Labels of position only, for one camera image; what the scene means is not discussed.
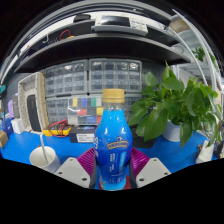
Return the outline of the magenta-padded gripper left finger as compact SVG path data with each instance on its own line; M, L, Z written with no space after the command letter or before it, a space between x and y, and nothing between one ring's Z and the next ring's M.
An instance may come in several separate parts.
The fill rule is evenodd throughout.
M97 164L91 148L77 158L69 157L56 171L56 175L84 188L94 188L97 180Z

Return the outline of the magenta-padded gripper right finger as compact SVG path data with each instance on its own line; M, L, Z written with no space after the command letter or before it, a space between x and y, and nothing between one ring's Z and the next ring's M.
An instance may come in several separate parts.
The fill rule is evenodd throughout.
M132 149L129 163L129 180L132 188L143 187L170 174L158 158L149 158L140 150Z

